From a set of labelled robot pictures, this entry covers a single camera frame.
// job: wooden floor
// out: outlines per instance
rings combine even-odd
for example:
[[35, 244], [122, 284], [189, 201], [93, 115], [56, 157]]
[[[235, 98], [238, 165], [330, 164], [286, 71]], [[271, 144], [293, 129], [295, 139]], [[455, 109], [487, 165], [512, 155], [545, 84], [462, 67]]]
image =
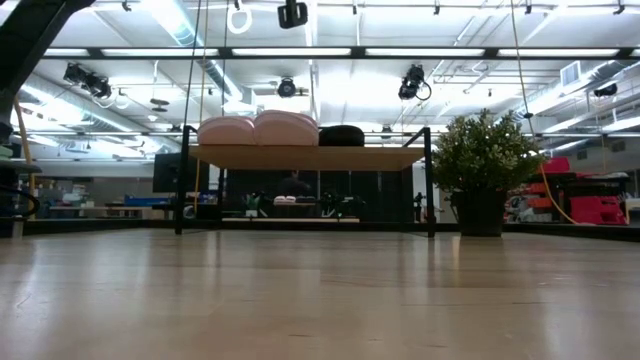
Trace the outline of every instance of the wooden floor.
[[638, 359], [640, 244], [133, 230], [0, 243], [0, 359]]

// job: shelf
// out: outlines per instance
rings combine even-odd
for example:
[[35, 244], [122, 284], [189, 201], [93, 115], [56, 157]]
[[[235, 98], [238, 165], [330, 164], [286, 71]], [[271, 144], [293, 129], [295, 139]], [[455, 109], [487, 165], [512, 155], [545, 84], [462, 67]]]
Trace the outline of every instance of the shelf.
[[189, 154], [234, 170], [400, 171], [422, 159], [424, 149], [200, 145]]
[[357, 218], [224, 218], [223, 222], [301, 222], [301, 223], [359, 223]]

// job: low wooden table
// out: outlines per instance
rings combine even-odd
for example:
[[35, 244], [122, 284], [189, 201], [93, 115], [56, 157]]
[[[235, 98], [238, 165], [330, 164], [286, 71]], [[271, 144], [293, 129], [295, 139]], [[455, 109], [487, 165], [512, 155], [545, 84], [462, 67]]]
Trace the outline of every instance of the low wooden table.
[[109, 217], [109, 211], [118, 211], [121, 216], [119, 217], [133, 217], [133, 216], [125, 216], [127, 212], [135, 213], [139, 212], [140, 217], [147, 218], [148, 213], [151, 212], [151, 207], [143, 207], [143, 206], [93, 206], [93, 207], [83, 207], [83, 206], [52, 206], [49, 208], [51, 211], [74, 211], [74, 217], [82, 216], [83, 211], [99, 211], [102, 212], [102, 216]]

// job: hanging rope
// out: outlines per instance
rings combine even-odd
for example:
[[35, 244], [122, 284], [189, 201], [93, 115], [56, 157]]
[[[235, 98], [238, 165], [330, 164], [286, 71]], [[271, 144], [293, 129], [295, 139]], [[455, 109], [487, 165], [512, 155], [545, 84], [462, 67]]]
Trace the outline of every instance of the hanging rope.
[[[204, 50], [202, 51], [202, 62], [207, 61], [207, 39], [209, 38], [209, 0], [206, 2], [207, 13], [204, 16]], [[200, 83], [202, 84], [200, 88], [200, 124], [202, 124], [202, 117], [204, 115], [204, 80], [205, 80], [206, 71], [202, 69], [202, 80]], [[200, 198], [200, 159], [196, 163], [196, 185], [195, 185], [195, 193], [196, 196], [193, 199], [193, 213], [194, 215], [198, 214], [198, 198]]]
[[[527, 112], [527, 115], [525, 117], [526, 117], [527, 121], [529, 122], [529, 129], [531, 129], [531, 134], [535, 134], [535, 131], [533, 129], [533, 123], [531, 122], [532, 116], [530, 116], [531, 113], [529, 112], [529, 103], [527, 102], [527, 93], [525, 92], [524, 76], [522, 75], [522, 60], [520, 59], [520, 42], [518, 41], [518, 29], [516, 27], [515, 4], [513, 3], [513, 0], [510, 0], [510, 1], [511, 1], [511, 25], [513, 27], [513, 37], [515, 38], [515, 42], [516, 42], [516, 58], [517, 58], [517, 61], [518, 61], [518, 73], [519, 73], [519, 76], [520, 76], [520, 86], [522, 88], [522, 100], [524, 102], [525, 111]], [[549, 181], [547, 180], [547, 174], [544, 171], [544, 166], [543, 165], [540, 165], [540, 174], [542, 174], [542, 180], [544, 181], [544, 187], [545, 187], [545, 190], [546, 190], [546, 193], [547, 193], [547, 197], [549, 198], [549, 200], [551, 200], [551, 203], [553, 204], [553, 206], [570, 223], [572, 223], [574, 225], [577, 225], [578, 222], [576, 222], [569, 215], [567, 215], [562, 210], [562, 208], [560, 208], [560, 205], [558, 205], [558, 203], [553, 198], [553, 196], [551, 196], [551, 189], [549, 188]]]

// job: person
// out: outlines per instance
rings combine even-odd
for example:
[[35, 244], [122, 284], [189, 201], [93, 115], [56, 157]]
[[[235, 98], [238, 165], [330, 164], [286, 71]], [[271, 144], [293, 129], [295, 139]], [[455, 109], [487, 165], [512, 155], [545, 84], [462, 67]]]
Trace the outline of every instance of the person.
[[303, 196], [311, 191], [311, 187], [298, 179], [298, 170], [287, 173], [288, 176], [278, 184], [278, 195]]

